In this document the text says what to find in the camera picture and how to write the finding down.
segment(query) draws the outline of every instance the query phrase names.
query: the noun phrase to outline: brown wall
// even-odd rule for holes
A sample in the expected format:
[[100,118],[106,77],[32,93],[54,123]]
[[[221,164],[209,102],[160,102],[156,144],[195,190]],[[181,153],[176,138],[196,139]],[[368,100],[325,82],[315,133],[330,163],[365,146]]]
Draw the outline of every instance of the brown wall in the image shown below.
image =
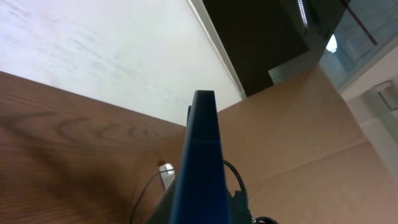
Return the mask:
[[[185,128],[0,72],[0,223],[127,223]],[[163,194],[152,181],[142,222]]]
[[[315,67],[219,113],[224,157],[254,216],[281,223],[395,223],[397,186]],[[228,172],[230,190],[238,188]]]

